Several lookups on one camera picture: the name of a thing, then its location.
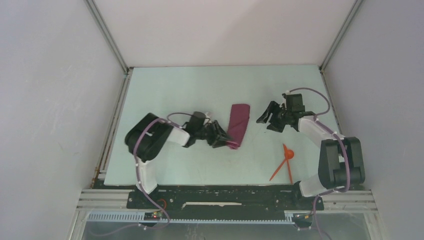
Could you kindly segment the magenta cloth napkin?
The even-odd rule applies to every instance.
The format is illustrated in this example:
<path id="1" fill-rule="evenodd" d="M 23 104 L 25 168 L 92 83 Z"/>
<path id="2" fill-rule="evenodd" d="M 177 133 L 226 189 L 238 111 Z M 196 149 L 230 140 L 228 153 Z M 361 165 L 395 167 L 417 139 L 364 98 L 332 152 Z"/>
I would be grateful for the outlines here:
<path id="1" fill-rule="evenodd" d="M 230 110 L 230 119 L 227 133 L 231 140 L 227 142 L 227 146 L 232 149 L 238 149 L 244 139 L 250 119 L 251 106 L 245 103 L 233 104 Z"/>

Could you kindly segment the orange plastic knife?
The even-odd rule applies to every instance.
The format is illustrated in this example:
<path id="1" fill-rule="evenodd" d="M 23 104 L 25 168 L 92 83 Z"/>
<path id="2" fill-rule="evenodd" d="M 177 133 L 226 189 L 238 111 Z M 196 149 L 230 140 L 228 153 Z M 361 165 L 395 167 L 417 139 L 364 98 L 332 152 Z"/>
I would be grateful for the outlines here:
<path id="1" fill-rule="evenodd" d="M 283 143 L 283 155 L 284 155 L 284 159 L 282 160 L 282 162 L 280 163 L 280 165 L 275 169 L 274 173 L 271 175 L 269 181 L 271 181 L 275 175 L 279 172 L 279 170 L 281 169 L 281 167 L 286 163 L 286 161 L 289 159 L 289 150 L 287 148 L 287 146 Z"/>

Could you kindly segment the orange plastic spoon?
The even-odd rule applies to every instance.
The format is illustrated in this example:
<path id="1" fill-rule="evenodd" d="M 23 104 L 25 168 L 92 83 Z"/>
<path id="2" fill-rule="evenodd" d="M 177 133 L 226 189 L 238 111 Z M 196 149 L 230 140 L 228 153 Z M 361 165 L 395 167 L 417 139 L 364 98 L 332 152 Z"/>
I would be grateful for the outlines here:
<path id="1" fill-rule="evenodd" d="M 288 173 L 288 177 L 289 177 L 289 181 L 291 184 L 294 183 L 293 181 L 293 176 L 292 176 L 292 171 L 291 171 L 291 166 L 290 166 L 290 160 L 294 158 L 294 151 L 287 148 L 284 150 L 284 156 L 286 159 L 286 165 L 287 165 L 287 173 Z"/>

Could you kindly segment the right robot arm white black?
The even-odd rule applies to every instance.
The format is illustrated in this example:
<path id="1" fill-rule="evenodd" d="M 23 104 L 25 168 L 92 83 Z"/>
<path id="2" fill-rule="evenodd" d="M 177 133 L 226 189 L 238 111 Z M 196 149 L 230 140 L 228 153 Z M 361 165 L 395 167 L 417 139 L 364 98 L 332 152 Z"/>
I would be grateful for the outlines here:
<path id="1" fill-rule="evenodd" d="M 291 204 L 304 209 L 311 197 L 332 191 L 346 192 L 351 185 L 364 183 L 366 174 L 360 140 L 345 137 L 324 125 L 316 113 L 306 110 L 300 93 L 282 96 L 285 101 L 281 104 L 271 101 L 256 122 L 267 124 L 268 130 L 278 133 L 290 126 L 319 147 L 317 174 L 299 182 L 299 190 L 290 196 Z"/>

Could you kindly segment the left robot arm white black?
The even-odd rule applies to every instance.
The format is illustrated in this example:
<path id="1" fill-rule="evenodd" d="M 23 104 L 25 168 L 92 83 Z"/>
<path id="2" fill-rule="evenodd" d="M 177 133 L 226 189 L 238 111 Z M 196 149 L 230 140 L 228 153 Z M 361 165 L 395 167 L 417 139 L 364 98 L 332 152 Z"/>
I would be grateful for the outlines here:
<path id="1" fill-rule="evenodd" d="M 153 191 L 158 182 L 152 160 L 167 142 L 189 148 L 197 140 L 206 141 L 212 148 L 237 149 L 240 146 L 217 120 L 199 111 L 174 112 L 166 118 L 148 113 L 126 134 L 124 143 L 135 161 L 135 185 L 141 191 L 138 201 L 145 208 L 153 208 L 158 202 L 158 194 Z"/>

